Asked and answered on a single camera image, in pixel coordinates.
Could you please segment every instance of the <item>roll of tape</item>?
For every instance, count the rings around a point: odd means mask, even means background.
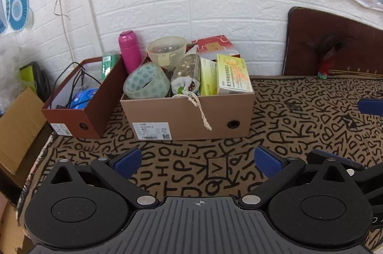
[[[124,83],[124,93],[130,99],[164,98],[170,80],[157,63],[146,63],[134,70]]]

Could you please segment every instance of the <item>green and black object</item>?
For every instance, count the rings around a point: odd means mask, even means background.
[[[32,61],[20,69],[20,74],[22,80],[28,83],[32,91],[34,91],[43,102],[46,102],[52,93],[52,89],[46,72],[40,69],[39,64]]]

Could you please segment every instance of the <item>blue gripper pad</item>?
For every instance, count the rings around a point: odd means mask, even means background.
[[[120,156],[116,159],[118,161],[112,160],[111,168],[121,176],[129,179],[141,167],[141,150],[136,148],[129,154],[123,155],[121,159]]]
[[[364,114],[383,115],[383,99],[362,98],[358,102],[358,109]]]
[[[268,178],[280,172],[286,165],[287,160],[273,153],[264,146],[258,146],[254,150],[254,163]]]

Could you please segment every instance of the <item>translucent yellow bowl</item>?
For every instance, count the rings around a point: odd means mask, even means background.
[[[146,51],[153,62],[168,71],[173,71],[186,54],[186,44],[184,38],[168,36],[150,42]]]

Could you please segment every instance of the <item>gray ribbed plate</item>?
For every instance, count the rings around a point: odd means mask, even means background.
[[[64,254],[37,246],[31,254]],[[135,213],[109,242],[72,254],[314,254],[277,234],[260,211],[242,210],[232,198],[167,198]],[[333,254],[370,253],[363,246]]]

